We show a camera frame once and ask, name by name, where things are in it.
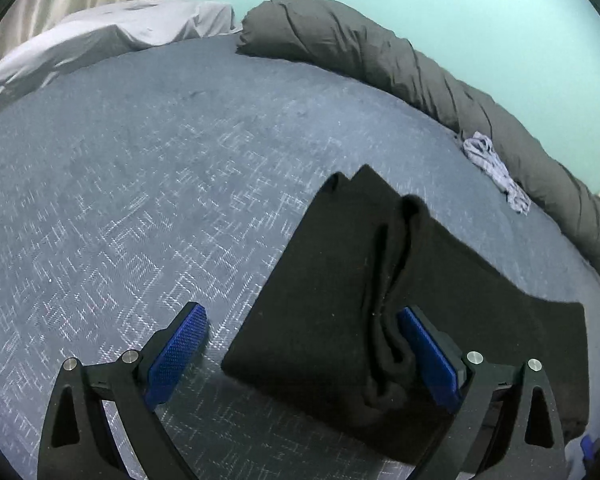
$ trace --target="white sheet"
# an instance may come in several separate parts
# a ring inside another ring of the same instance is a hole
[[[133,0],[80,10],[0,60],[0,110],[107,57],[236,30],[231,5],[220,2]]]

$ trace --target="black garment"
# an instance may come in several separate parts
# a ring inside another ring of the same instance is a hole
[[[489,362],[539,359],[563,431],[589,413],[583,308],[523,294],[368,166],[328,179],[231,344],[222,369],[378,451],[417,462],[448,415],[416,378],[396,314],[417,304]]]
[[[453,77],[408,40],[333,0],[267,0],[242,20],[238,52],[314,63],[395,95],[462,140],[476,131],[490,137],[513,180],[600,274],[600,197],[490,95]]]

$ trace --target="mattress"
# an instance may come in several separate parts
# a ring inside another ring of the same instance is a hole
[[[209,343],[157,412],[202,480],[403,479],[408,465],[220,370],[320,184],[365,163],[526,293],[584,305],[600,438],[600,279],[557,225],[533,204],[517,215],[449,130],[394,96],[224,36],[103,60],[0,113],[0,448],[23,478],[62,361],[114,360],[195,300]],[[581,478],[577,442],[568,456]]]

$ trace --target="metal screw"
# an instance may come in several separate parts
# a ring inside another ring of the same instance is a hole
[[[529,361],[526,364],[528,364],[529,368],[531,368],[535,372],[539,372],[540,370],[542,370],[542,363],[538,361],[538,359],[529,359]]]
[[[77,367],[77,365],[78,365],[77,359],[75,357],[69,357],[68,359],[64,360],[64,363],[62,363],[62,368],[64,368],[68,372],[70,372],[75,367]]]
[[[469,359],[469,362],[473,363],[474,365],[479,365],[482,361],[484,361],[484,357],[482,357],[480,352],[469,352],[466,355],[466,358]]]
[[[138,360],[138,352],[136,350],[127,350],[122,354],[122,360],[125,363],[135,363]]]

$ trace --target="teal wall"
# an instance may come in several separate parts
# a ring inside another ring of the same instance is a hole
[[[238,19],[263,0],[222,0]],[[340,0],[491,94],[600,190],[600,17],[588,0]]]

